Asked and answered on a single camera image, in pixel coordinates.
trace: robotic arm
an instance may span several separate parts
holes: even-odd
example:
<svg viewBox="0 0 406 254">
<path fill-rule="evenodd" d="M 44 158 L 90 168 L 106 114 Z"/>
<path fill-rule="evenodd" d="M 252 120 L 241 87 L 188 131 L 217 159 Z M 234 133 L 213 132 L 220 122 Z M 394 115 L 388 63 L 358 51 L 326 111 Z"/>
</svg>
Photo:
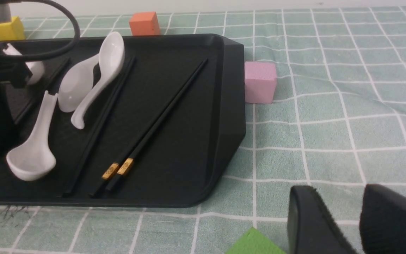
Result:
<svg viewBox="0 0 406 254">
<path fill-rule="evenodd" d="M 63 12 L 69 19 L 74 29 L 74 37 L 67 45 L 62 48 L 52 50 L 46 53 L 34 54 L 34 55 L 23 55 L 23 56 L 7 56 L 0 53 L 0 62 L 31 62 L 31 61 L 42 61 L 51 58 L 56 58 L 57 56 L 63 55 L 73 49 L 73 47 L 78 43 L 80 37 L 79 25 L 72 13 L 69 12 L 65 7 L 59 5 L 52 0 L 0 0 L 0 20 L 10 19 L 10 9 L 8 7 L 9 3 L 19 3 L 19 2 L 37 2 L 43 3 L 55 7 L 56 9 Z"/>
</svg>

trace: white ceramic spoon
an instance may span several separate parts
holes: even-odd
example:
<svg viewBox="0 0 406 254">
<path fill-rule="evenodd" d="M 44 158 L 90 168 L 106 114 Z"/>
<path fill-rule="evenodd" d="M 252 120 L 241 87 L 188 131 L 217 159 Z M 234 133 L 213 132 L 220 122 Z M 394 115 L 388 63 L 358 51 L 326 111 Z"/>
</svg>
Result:
<svg viewBox="0 0 406 254">
<path fill-rule="evenodd" d="M 37 180 L 56 166 L 56 158 L 48 146 L 48 134 L 56 101 L 57 94 L 50 95 L 48 91 L 45 92 L 31 135 L 26 142 L 13 148 L 6 156 L 10 170 L 21 180 Z"/>
<path fill-rule="evenodd" d="M 95 98 L 112 82 L 121 71 L 124 62 L 124 42 L 118 32 L 111 32 L 100 48 L 101 79 L 82 100 L 71 117 L 74 127 L 84 129 L 84 115 Z"/>
<path fill-rule="evenodd" d="M 98 54 L 71 67 L 62 79 L 59 88 L 59 108 L 73 112 L 92 90 L 93 68 L 98 64 Z"/>
</svg>

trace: chopstick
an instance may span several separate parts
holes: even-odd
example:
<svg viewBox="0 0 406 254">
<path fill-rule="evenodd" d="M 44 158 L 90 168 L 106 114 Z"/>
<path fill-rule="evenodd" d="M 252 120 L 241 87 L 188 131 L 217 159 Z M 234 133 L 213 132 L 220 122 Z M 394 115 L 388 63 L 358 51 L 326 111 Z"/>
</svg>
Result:
<svg viewBox="0 0 406 254">
<path fill-rule="evenodd" d="M 80 159 L 78 160 L 78 162 L 76 163 L 76 165 L 74 167 L 76 169 L 75 174 L 71 178 L 69 183 L 66 185 L 67 186 L 66 190 L 63 193 L 61 193 L 62 197 L 70 196 L 73 193 L 74 188 L 76 187 L 76 183 L 78 182 L 80 175 L 82 173 L 82 170 L 84 169 L 84 166 L 87 162 L 88 156 L 89 156 L 90 152 L 92 151 L 93 144 L 95 143 L 95 141 L 98 137 L 98 134 L 101 132 L 103 126 L 106 124 L 108 116 L 110 115 L 115 102 L 119 98 L 121 89 L 124 87 L 125 81 L 128 78 L 129 73 L 133 69 L 135 61 L 136 61 L 136 58 L 132 57 L 129 60 L 129 62 L 127 64 L 125 64 L 125 67 L 122 69 L 123 72 L 122 72 L 122 75 L 120 76 L 120 78 L 118 79 L 119 82 L 113 88 L 113 91 L 112 91 L 111 95 L 109 96 L 108 101 L 103 108 L 103 112 L 99 115 L 94 128 L 89 133 L 90 138 L 88 138 L 87 143 L 85 144 L 84 151 L 82 152 Z"/>
<path fill-rule="evenodd" d="M 137 155 L 145 148 L 146 143 L 151 139 L 155 134 L 156 130 L 160 127 L 164 119 L 168 116 L 172 108 L 179 101 L 182 95 L 185 93 L 187 88 L 192 84 L 193 80 L 197 77 L 200 71 L 203 69 L 205 64 L 208 62 L 208 59 L 202 61 L 197 68 L 193 71 L 187 81 L 182 85 L 178 90 L 175 96 L 167 103 L 167 106 L 153 119 L 153 123 L 149 124 L 148 129 L 145 130 L 143 135 L 138 137 L 138 140 L 134 145 L 130 146 L 126 151 L 124 151 L 119 159 L 112 163 L 112 165 L 104 172 L 102 177 L 99 179 L 99 182 L 96 185 L 95 190 L 92 193 L 89 193 L 89 196 L 95 198 L 99 195 L 108 183 L 106 190 L 112 191 L 115 186 L 121 181 L 122 177 L 125 176 L 134 164 L 134 160 Z"/>
</svg>

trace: foam block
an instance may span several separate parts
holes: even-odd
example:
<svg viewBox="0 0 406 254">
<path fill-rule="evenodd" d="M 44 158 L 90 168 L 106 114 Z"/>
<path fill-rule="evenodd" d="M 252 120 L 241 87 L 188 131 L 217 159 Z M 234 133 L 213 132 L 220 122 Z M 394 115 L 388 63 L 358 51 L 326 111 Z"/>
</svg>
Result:
<svg viewBox="0 0 406 254">
<path fill-rule="evenodd" d="M 12 17 L 12 21 L 0 23 L 0 41 L 24 40 L 24 26 L 18 16 Z"/>
<path fill-rule="evenodd" d="M 285 252 L 252 227 L 239 238 L 227 254 L 285 254 Z"/>
<path fill-rule="evenodd" d="M 270 104 L 277 87 L 275 64 L 245 62 L 245 102 Z"/>
<path fill-rule="evenodd" d="M 160 35 L 158 16 L 156 12 L 138 12 L 129 20 L 133 35 Z"/>
</svg>

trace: table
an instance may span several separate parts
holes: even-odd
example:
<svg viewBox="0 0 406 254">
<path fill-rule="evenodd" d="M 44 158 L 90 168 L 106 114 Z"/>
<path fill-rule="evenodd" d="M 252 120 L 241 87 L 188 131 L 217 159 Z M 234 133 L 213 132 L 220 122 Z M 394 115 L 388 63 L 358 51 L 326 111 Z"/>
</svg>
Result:
<svg viewBox="0 0 406 254">
<path fill-rule="evenodd" d="M 78 17 L 84 37 L 130 35 L 131 15 Z M 277 66 L 273 104 L 212 196 L 187 209 L 2 207 L 0 253 L 224 253 L 250 227 L 288 250 L 289 189 L 318 189 L 361 252 L 366 183 L 406 196 L 406 7 L 161 13 L 163 34 L 221 34 Z M 29 39 L 71 37 L 63 17 L 24 18 Z"/>
</svg>

